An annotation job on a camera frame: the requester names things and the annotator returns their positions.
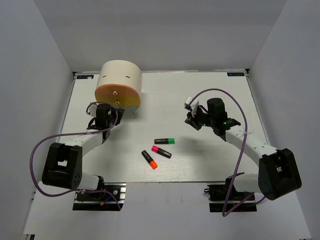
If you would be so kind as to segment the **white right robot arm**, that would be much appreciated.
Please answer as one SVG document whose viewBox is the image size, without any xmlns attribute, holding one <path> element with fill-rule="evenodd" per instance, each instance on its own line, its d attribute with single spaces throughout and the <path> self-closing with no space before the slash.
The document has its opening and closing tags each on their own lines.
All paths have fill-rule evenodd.
<svg viewBox="0 0 320 240">
<path fill-rule="evenodd" d="M 258 173 L 239 173 L 232 182 L 228 177 L 226 195 L 236 200 L 248 193 L 261 193 L 275 200 L 302 187 L 302 180 L 293 152 L 287 148 L 277 149 L 245 131 L 240 122 L 229 118 L 225 104 L 220 98 L 207 101 L 207 111 L 189 96 L 184 107 L 189 111 L 185 123 L 196 130 L 212 128 L 215 135 L 225 142 L 243 150 L 258 167 Z"/>
</svg>

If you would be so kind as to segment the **green cap black highlighter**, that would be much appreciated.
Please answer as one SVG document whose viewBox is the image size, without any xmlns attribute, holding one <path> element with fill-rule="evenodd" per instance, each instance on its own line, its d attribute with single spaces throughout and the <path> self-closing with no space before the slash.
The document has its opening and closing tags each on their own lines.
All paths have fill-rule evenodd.
<svg viewBox="0 0 320 240">
<path fill-rule="evenodd" d="M 175 144 L 174 138 L 157 138 L 154 140 L 155 145 L 171 145 Z"/>
</svg>

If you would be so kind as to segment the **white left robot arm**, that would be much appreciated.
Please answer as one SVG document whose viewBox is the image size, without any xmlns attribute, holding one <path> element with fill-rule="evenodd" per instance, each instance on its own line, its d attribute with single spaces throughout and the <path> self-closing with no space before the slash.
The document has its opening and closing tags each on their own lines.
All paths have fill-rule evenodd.
<svg viewBox="0 0 320 240">
<path fill-rule="evenodd" d="M 85 132 L 76 133 L 75 138 L 65 143 L 50 145 L 42 183 L 68 190 L 86 190 L 96 200 L 103 198 L 106 193 L 103 180 L 98 175 L 83 172 L 83 157 L 108 139 L 111 129 L 121 122 L 124 113 L 124 109 L 108 103 L 91 106 L 92 119 Z"/>
</svg>

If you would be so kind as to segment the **orange top drawer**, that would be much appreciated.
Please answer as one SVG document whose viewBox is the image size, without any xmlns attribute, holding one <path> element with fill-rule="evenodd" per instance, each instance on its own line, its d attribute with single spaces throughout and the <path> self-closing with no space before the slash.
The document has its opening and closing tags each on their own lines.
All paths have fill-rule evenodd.
<svg viewBox="0 0 320 240">
<path fill-rule="evenodd" d="M 95 97 L 108 97 L 114 96 L 138 96 L 139 93 L 134 88 L 123 84 L 103 84 L 95 89 Z"/>
</svg>

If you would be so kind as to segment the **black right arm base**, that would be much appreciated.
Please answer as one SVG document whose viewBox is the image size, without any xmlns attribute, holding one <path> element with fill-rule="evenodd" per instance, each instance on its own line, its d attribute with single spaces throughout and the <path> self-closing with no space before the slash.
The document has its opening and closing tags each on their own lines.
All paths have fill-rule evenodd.
<svg viewBox="0 0 320 240">
<path fill-rule="evenodd" d="M 209 210 L 211 213 L 222 213 L 225 203 L 225 198 L 227 196 L 228 188 L 222 183 L 212 183 L 207 185 L 204 189 L 204 193 L 208 196 Z M 235 207 L 240 201 L 244 200 L 249 196 L 249 192 L 237 192 L 232 189 L 225 212 L 228 212 L 231 208 Z M 239 207 L 237 207 L 233 212 L 256 212 L 256 199 L 252 195 L 246 201 L 244 201 Z"/>
</svg>

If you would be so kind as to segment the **yellow drawer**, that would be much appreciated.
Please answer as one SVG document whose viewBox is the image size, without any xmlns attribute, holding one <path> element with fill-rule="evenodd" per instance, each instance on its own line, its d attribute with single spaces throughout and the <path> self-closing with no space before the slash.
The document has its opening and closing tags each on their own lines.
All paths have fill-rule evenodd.
<svg viewBox="0 0 320 240">
<path fill-rule="evenodd" d="M 141 99 L 139 95 L 105 95 L 96 96 L 95 98 L 97 102 L 106 102 L 112 106 L 118 107 L 139 107 L 141 104 Z"/>
</svg>

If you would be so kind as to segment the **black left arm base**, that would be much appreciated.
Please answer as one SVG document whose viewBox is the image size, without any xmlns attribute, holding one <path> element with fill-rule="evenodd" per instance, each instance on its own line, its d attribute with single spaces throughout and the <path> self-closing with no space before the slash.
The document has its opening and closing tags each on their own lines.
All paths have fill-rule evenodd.
<svg viewBox="0 0 320 240">
<path fill-rule="evenodd" d="M 104 190 L 110 193 L 76 193 L 73 211 L 120 211 L 125 203 L 126 183 L 105 183 Z"/>
</svg>

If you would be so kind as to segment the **pale green bottom drawer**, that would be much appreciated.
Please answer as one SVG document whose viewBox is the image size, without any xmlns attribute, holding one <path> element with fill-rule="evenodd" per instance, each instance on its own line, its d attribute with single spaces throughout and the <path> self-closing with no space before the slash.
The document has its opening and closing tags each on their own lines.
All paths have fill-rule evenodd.
<svg viewBox="0 0 320 240">
<path fill-rule="evenodd" d="M 138 106 L 121 105 L 119 108 L 123 109 L 125 114 L 133 114 L 138 111 L 139 107 L 140 107 L 139 105 Z"/>
</svg>

